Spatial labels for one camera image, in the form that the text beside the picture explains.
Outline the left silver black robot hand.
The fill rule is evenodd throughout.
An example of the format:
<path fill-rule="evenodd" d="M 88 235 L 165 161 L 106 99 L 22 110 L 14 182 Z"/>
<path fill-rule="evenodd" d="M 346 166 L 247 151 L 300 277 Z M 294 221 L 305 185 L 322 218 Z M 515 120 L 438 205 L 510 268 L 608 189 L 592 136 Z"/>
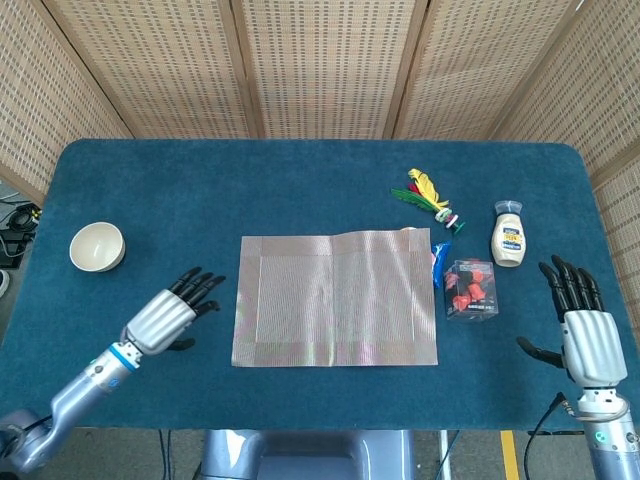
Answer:
<path fill-rule="evenodd" d="M 123 328 L 120 342 L 131 343 L 142 355 L 188 348 L 189 342 L 178 338 L 197 319 L 220 310 L 217 301 L 206 297 L 226 280 L 201 270 L 188 270 L 155 295 Z"/>

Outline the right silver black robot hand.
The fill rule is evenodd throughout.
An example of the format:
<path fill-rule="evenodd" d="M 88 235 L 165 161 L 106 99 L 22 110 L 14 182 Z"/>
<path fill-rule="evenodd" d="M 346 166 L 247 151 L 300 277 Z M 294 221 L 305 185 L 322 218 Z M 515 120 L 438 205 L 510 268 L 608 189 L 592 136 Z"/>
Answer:
<path fill-rule="evenodd" d="M 628 376 L 617 323 L 605 310 L 601 289 L 585 269 L 558 255 L 539 269 L 551 290 L 562 350 L 553 352 L 519 336 L 519 347 L 531 358 L 566 371 L 583 389 L 616 387 Z"/>

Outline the white bowl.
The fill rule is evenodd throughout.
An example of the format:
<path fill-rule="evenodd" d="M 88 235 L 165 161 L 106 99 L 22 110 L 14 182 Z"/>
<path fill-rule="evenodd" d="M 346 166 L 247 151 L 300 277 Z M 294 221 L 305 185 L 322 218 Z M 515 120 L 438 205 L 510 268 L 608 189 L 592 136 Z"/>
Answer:
<path fill-rule="evenodd" d="M 69 245 L 69 258 L 81 271 L 99 273 L 118 266 L 126 254 L 122 232 L 108 222 L 94 222 L 81 228 Z"/>

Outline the beige woven placemat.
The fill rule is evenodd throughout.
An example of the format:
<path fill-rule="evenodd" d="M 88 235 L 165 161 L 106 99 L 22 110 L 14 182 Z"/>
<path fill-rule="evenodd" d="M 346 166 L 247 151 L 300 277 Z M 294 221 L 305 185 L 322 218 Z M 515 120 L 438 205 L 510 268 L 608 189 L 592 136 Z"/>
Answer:
<path fill-rule="evenodd" d="M 431 232 L 245 236 L 235 367 L 435 366 Z"/>

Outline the mayonnaise squeeze bottle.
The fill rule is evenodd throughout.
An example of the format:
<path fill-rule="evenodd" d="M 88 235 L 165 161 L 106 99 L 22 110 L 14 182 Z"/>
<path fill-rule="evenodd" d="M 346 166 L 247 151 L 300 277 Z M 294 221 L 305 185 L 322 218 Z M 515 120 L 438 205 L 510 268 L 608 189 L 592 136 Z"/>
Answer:
<path fill-rule="evenodd" d="M 526 253 L 522 204 L 515 200 L 501 200 L 495 203 L 494 208 L 496 223 L 491 239 L 494 262 L 500 267 L 518 267 Z"/>

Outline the clear box with red toys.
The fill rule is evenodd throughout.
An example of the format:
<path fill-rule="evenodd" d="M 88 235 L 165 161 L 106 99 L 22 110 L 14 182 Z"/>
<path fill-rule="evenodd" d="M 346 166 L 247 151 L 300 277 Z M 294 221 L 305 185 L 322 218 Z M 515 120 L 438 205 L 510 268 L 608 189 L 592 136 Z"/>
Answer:
<path fill-rule="evenodd" d="M 448 320 L 480 322 L 499 313 L 492 262 L 455 260 L 443 280 Z"/>

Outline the blue table cloth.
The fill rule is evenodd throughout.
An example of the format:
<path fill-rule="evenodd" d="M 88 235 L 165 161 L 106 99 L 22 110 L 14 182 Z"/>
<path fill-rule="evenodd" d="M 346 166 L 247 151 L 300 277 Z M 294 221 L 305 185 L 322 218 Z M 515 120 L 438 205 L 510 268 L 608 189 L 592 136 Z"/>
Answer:
<path fill-rule="evenodd" d="M 452 258 L 486 259 L 495 202 L 523 204 L 523 264 L 496 273 L 499 313 L 437 320 L 434 367 L 235 368 L 231 364 L 241 239 L 425 226 L 395 199 L 425 171 L 465 223 Z M 126 254 L 99 273 L 69 258 L 94 222 L 122 232 Z M 622 338 L 619 392 L 640 423 L 640 356 L 580 155 L 565 144 L 447 141 L 97 140 L 61 154 L 22 288 L 0 344 L 0 417 L 48 413 L 51 398 L 116 341 L 161 289 L 193 267 L 224 275 L 220 310 L 196 321 L 195 345 L 143 359 L 84 419 L 93 427 L 172 429 L 517 429 L 578 387 L 528 357 L 524 336 L 560 347 L 538 265 L 558 255 L 596 279 Z"/>

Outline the blue cookie packet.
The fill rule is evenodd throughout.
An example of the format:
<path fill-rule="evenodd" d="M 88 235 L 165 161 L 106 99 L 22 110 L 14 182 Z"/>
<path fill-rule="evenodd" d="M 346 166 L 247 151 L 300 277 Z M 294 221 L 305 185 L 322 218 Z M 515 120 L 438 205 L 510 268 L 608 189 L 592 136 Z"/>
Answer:
<path fill-rule="evenodd" d="M 451 248 L 451 242 L 445 241 L 436 243 L 431 247 L 432 255 L 432 280 L 436 289 L 439 289 L 442 285 L 444 264 L 446 262 L 447 255 Z"/>

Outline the metal table leg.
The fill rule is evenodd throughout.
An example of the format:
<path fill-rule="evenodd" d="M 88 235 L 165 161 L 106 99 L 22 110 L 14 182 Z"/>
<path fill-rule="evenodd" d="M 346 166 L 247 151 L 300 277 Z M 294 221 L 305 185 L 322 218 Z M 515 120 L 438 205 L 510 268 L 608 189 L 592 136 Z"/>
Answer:
<path fill-rule="evenodd" d="M 439 467 L 435 480 L 451 480 L 451 467 L 449 462 L 449 432 L 439 431 Z"/>

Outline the grey robot torso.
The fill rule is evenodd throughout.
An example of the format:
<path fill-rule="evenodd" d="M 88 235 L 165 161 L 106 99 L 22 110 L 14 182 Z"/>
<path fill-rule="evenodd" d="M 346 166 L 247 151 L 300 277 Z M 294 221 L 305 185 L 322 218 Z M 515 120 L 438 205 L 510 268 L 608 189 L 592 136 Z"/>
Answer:
<path fill-rule="evenodd" d="M 414 480 L 408 430 L 208 430 L 192 480 Z"/>

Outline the colourful feather shuttlecock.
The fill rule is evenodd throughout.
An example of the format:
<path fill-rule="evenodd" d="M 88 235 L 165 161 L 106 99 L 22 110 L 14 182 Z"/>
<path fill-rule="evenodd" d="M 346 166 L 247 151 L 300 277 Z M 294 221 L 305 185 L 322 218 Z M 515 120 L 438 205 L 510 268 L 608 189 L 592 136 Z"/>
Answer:
<path fill-rule="evenodd" d="M 435 220 L 453 234 L 459 233 L 465 223 L 459 220 L 448 200 L 440 197 L 430 177 L 422 170 L 412 168 L 408 171 L 410 183 L 406 189 L 392 188 L 391 195 L 405 203 L 431 212 Z"/>

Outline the woven wooden folding screen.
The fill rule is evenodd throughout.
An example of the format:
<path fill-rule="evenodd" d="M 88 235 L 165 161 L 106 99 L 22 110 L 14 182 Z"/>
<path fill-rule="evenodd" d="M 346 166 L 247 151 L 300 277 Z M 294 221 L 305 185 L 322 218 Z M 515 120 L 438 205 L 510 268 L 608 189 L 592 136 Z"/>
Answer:
<path fill-rule="evenodd" d="M 640 0 L 0 0 L 0 184 L 87 137 L 569 144 L 640 334 Z"/>

